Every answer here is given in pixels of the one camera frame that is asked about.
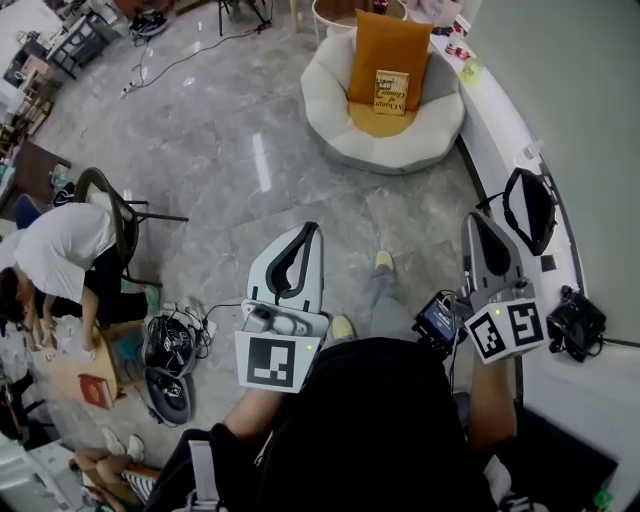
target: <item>black pants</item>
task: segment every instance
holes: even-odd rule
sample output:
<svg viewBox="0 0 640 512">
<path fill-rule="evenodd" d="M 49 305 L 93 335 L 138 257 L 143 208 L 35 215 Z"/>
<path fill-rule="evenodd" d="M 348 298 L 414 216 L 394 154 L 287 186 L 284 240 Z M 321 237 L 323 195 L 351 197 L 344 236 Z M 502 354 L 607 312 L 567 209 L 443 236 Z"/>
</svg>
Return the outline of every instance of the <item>black pants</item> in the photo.
<svg viewBox="0 0 640 512">
<path fill-rule="evenodd" d="M 94 270 L 84 277 L 84 285 L 98 296 L 98 322 L 100 325 L 119 324 L 142 320 L 147 316 L 147 298 L 144 293 L 122 293 L 120 279 L 123 265 L 115 245 L 107 249 L 93 262 Z M 36 309 L 42 318 L 44 294 L 36 293 Z M 82 306 L 72 300 L 56 297 L 51 307 L 54 317 L 65 315 L 82 317 Z"/>
</svg>

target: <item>small screen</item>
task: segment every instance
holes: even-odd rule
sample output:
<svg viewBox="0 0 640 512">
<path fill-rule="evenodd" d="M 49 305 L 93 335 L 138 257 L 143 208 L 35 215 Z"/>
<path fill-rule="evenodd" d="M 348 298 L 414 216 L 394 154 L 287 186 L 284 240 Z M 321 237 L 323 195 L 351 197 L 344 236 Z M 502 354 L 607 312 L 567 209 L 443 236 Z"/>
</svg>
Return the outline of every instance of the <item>small screen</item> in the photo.
<svg viewBox="0 0 640 512">
<path fill-rule="evenodd" d="M 437 300 L 422 313 L 422 317 L 447 341 L 454 340 L 456 332 L 453 330 L 451 313 Z"/>
</svg>

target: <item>red book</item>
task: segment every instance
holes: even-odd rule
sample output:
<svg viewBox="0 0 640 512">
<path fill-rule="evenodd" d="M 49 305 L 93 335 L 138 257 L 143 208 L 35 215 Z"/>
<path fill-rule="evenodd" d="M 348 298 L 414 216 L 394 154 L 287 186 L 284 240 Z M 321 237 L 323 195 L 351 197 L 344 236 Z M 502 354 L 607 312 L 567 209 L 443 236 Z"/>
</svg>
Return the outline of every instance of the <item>red book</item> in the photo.
<svg viewBox="0 0 640 512">
<path fill-rule="evenodd" d="M 107 410 L 113 407 L 113 399 L 105 379 L 87 374 L 78 375 L 78 379 L 85 402 Z"/>
</svg>

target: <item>white t-shirt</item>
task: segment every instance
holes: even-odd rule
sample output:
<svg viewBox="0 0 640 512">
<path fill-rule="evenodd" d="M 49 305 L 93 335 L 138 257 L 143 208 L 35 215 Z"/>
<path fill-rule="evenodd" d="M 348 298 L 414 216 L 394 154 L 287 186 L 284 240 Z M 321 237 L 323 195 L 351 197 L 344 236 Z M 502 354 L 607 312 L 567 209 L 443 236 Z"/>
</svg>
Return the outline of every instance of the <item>white t-shirt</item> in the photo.
<svg viewBox="0 0 640 512">
<path fill-rule="evenodd" d="M 79 304 L 85 272 L 115 242 L 109 212 L 87 203 L 69 203 L 48 211 L 24 230 L 15 258 L 40 291 Z"/>
<path fill-rule="evenodd" d="M 18 247 L 18 242 L 22 238 L 24 229 L 14 231 L 10 235 L 5 236 L 0 243 L 0 271 L 7 267 L 13 267 L 16 264 L 14 253 Z"/>
</svg>

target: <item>black camera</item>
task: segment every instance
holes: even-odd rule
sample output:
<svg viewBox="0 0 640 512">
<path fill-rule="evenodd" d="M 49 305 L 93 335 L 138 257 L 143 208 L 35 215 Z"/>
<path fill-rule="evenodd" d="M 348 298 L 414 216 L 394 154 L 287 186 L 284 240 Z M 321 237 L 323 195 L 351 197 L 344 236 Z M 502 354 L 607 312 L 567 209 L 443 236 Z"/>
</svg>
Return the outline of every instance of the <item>black camera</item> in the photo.
<svg viewBox="0 0 640 512">
<path fill-rule="evenodd" d="M 422 338 L 420 343 L 427 343 L 433 350 L 442 352 L 443 358 L 453 351 L 456 333 L 458 343 L 466 338 L 466 331 L 456 325 L 451 311 L 452 293 L 438 292 L 429 303 L 416 315 L 413 330 Z"/>
<path fill-rule="evenodd" d="M 547 317 L 549 337 L 553 340 L 549 350 L 554 353 L 566 350 L 579 362 L 588 355 L 598 355 L 602 350 L 607 317 L 570 286 L 563 286 L 560 293 L 560 305 Z M 593 353 L 591 347 L 596 343 L 600 344 L 600 349 Z"/>
</svg>

